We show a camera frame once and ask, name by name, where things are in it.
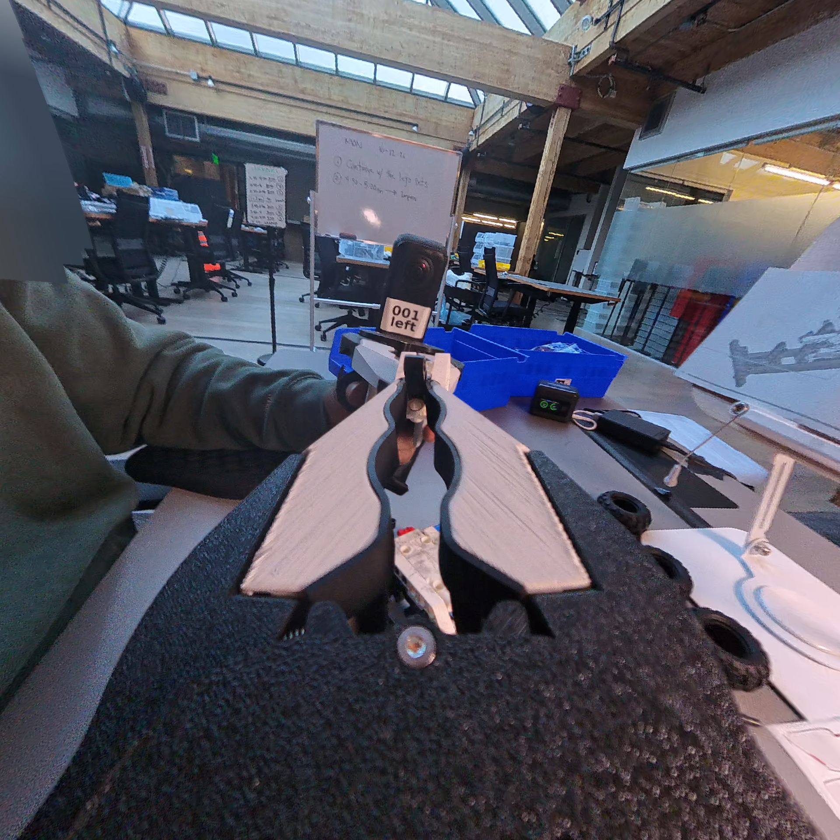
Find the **stack of clear plastic boxes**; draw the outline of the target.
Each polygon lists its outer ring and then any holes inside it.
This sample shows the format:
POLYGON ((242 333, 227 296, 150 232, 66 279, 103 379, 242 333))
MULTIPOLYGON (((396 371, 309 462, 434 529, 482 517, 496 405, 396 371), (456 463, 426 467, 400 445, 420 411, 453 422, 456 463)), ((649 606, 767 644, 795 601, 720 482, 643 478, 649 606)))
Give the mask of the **stack of clear plastic boxes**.
POLYGON ((475 268, 484 268, 486 264, 485 251, 486 249, 493 249, 496 254, 497 268, 499 270, 509 270, 516 240, 517 236, 515 234, 503 234, 498 231, 478 232, 470 264, 475 268))

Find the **wooden top table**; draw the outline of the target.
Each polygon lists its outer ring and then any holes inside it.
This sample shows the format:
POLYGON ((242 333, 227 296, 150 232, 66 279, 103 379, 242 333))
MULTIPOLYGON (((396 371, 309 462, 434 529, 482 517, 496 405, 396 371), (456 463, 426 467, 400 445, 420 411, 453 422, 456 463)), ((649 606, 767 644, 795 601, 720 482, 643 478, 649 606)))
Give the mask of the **wooden top table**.
POLYGON ((339 255, 339 283, 335 298, 356 304, 377 307, 384 300, 384 288, 389 263, 339 255))
MULTIPOLYGON (((113 219, 113 215, 116 213, 116 206, 115 206, 115 201, 114 200, 115 200, 115 197, 110 202, 105 202, 105 201, 87 202, 87 203, 82 202, 83 213, 84 213, 85 218, 87 219, 88 223, 92 224, 94 221, 99 221, 99 223, 100 223, 99 227, 91 226, 90 236, 91 236, 91 234, 93 234, 93 232, 95 232, 95 231, 98 232, 100 230, 104 230, 110 225, 110 223, 113 219)), ((199 228, 204 223, 204 220, 202 219, 201 213, 200 213, 199 210, 196 210, 195 213, 187 215, 187 216, 184 216, 184 211, 182 209, 175 210, 175 215, 174 216, 166 215, 166 214, 160 215, 157 211, 155 211, 153 208, 151 208, 150 198, 149 198, 149 201, 150 201, 150 213, 149 213, 150 225, 149 225, 148 234, 146 235, 146 239, 145 239, 147 245, 148 245, 148 235, 149 235, 149 232, 150 232, 150 226, 152 224, 165 225, 167 227, 199 228)), ((91 247, 88 248, 87 251, 86 251, 86 255, 85 255, 85 258, 84 258, 84 261, 83 261, 83 267, 85 269, 87 278, 93 284, 94 276, 92 274, 90 274, 89 271, 86 269, 86 258, 88 256, 88 250, 91 249, 91 248, 92 248, 92 242, 91 242, 91 247)), ((157 287, 157 291, 158 291, 159 299, 157 301, 152 300, 152 302, 156 303, 161 308, 162 308, 162 306, 167 306, 167 305, 175 302, 175 299, 173 299, 173 298, 163 298, 163 297, 161 297, 160 293, 159 293, 159 290, 158 290, 158 287, 157 287)))
POLYGON ((570 303, 570 311, 563 328, 563 331, 568 333, 574 331, 581 308, 585 303, 607 303, 613 306, 619 302, 619 297, 607 296, 591 290, 581 290, 566 284, 536 280, 510 272, 503 272, 499 279, 500 283, 507 284, 512 295, 516 292, 521 293, 524 302, 519 303, 519 305, 522 305, 528 311, 524 328, 531 326, 538 301, 552 301, 559 298, 570 303))

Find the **whiteboard on stand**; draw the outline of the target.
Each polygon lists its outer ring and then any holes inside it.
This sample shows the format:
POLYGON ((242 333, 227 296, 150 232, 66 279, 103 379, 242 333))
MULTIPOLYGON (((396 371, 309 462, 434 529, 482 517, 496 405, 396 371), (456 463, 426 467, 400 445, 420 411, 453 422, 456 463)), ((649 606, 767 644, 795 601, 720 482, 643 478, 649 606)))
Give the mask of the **whiteboard on stand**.
POLYGON ((350 241, 340 246, 346 256, 390 265, 397 238, 414 235, 448 252, 459 153, 324 121, 316 138, 313 247, 326 235, 350 241))

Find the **person's left hand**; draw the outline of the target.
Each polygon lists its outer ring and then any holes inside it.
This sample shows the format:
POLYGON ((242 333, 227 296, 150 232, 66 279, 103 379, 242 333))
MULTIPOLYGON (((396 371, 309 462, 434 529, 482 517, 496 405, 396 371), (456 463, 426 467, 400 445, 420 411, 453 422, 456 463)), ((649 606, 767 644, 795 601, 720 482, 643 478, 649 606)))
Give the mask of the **person's left hand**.
POLYGON ((367 399, 368 391, 368 382, 353 375, 341 377, 332 383, 322 401, 329 428, 336 427, 360 408, 367 399))

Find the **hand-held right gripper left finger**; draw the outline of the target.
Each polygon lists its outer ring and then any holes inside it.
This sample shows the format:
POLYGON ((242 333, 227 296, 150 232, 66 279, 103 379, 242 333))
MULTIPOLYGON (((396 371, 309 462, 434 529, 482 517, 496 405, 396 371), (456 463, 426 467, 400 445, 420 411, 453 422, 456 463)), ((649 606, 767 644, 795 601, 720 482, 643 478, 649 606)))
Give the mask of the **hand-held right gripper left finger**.
POLYGON ((369 475, 397 384, 305 452, 291 487, 240 586, 246 595, 379 596, 392 573, 381 485, 369 475))

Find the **white brick toy truck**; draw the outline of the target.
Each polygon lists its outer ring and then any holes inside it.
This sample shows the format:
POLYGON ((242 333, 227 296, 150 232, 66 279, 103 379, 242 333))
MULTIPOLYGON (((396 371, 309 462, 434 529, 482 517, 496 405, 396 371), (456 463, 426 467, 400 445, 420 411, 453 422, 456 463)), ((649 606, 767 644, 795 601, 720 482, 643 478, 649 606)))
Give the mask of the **white brick toy truck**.
POLYGON ((411 600, 445 634, 457 634, 450 593, 439 569, 440 531, 404 528, 395 536, 395 573, 411 600))

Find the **white instruction booklet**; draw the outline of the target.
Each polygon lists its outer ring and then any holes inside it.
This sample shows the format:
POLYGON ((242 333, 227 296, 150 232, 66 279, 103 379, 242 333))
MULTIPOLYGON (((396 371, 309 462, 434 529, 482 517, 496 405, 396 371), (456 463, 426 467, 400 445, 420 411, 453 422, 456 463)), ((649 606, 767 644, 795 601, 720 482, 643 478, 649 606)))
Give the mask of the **white instruction booklet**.
POLYGON ((838 283, 836 271, 768 269, 678 377, 838 439, 838 283))

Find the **black power adapter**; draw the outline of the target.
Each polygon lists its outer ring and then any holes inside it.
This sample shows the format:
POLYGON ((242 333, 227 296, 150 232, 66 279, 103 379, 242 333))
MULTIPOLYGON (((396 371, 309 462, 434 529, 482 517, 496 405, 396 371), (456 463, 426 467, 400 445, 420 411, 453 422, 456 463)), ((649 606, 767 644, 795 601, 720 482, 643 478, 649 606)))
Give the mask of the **black power adapter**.
POLYGON ((598 414, 594 431, 621 444, 654 455, 669 439, 669 430, 633 412, 611 409, 598 414))

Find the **storage shelf with bins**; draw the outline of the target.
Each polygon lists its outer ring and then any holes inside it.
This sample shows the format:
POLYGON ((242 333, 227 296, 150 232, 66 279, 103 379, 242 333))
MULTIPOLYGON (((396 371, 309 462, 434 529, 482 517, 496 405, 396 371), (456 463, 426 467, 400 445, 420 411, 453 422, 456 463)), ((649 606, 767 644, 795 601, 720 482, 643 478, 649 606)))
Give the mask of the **storage shelf with bins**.
POLYGON ((619 297, 604 335, 671 366, 681 365, 738 302, 729 295, 628 278, 619 297))

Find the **black desk mat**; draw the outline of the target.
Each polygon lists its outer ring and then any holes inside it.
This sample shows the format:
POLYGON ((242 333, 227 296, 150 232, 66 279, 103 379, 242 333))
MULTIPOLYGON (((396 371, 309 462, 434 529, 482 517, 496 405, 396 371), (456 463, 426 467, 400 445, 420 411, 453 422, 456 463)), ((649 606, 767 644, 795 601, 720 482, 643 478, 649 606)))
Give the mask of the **black desk mat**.
POLYGON ((674 511, 738 508, 735 501, 702 479, 704 476, 722 480, 728 472, 703 459, 698 464, 689 462, 679 475, 677 487, 669 488, 665 478, 676 462, 667 453, 651 453, 594 431, 585 433, 674 511))

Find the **black power bank with screen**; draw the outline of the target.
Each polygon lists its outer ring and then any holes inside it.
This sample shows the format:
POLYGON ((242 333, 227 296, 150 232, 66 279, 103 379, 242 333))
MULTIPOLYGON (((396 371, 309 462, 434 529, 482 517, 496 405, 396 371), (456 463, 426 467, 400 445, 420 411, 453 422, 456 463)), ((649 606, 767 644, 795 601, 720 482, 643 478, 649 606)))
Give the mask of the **black power bank with screen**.
POLYGON ((580 394, 571 385, 556 381, 540 380, 532 395, 529 413, 561 423, 572 420, 580 394))

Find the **black pole stand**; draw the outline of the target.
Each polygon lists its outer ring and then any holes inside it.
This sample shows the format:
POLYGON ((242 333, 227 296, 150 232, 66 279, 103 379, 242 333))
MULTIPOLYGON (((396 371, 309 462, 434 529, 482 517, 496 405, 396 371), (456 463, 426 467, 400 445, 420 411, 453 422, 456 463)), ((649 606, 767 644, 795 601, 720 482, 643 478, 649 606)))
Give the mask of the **black pole stand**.
POLYGON ((268 289, 269 289, 269 325, 270 325, 270 352, 264 353, 258 357, 258 364, 267 366, 272 356, 277 352, 277 305, 276 305, 276 253, 275 253, 275 239, 277 228, 273 226, 266 227, 266 240, 268 248, 267 265, 268 265, 268 289))

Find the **white sticker sheet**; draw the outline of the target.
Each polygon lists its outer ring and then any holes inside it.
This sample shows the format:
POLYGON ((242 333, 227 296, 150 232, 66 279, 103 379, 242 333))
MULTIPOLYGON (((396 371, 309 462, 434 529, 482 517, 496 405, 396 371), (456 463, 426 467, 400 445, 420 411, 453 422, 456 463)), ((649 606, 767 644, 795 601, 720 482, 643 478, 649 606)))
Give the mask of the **white sticker sheet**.
POLYGON ((839 802, 839 718, 768 727, 781 747, 828 802, 839 802))

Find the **black bent brick liftarm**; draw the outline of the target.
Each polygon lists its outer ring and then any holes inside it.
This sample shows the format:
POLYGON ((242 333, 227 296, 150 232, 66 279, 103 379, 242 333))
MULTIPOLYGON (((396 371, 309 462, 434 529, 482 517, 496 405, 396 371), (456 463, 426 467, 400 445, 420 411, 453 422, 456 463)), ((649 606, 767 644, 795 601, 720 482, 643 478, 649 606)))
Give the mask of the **black bent brick liftarm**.
POLYGON ((402 389, 395 400, 397 466, 386 488, 401 496, 407 493, 407 478, 423 446, 427 430, 425 360, 407 355, 403 361, 402 389))

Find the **white booklet stand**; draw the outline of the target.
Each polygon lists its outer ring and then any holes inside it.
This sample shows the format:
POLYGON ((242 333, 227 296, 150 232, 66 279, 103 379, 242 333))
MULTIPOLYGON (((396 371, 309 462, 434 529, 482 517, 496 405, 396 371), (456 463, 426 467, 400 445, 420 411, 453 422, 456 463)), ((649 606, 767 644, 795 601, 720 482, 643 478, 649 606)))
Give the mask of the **white booklet stand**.
POLYGON ((742 421, 779 447, 747 531, 700 528, 651 531, 644 541, 674 555, 694 582, 694 600, 748 629, 770 661, 770 682, 803 719, 803 728, 838 741, 838 593, 805 563, 817 544, 798 539, 790 556, 774 524, 796 460, 838 477, 838 444, 786 420, 752 409, 742 421))

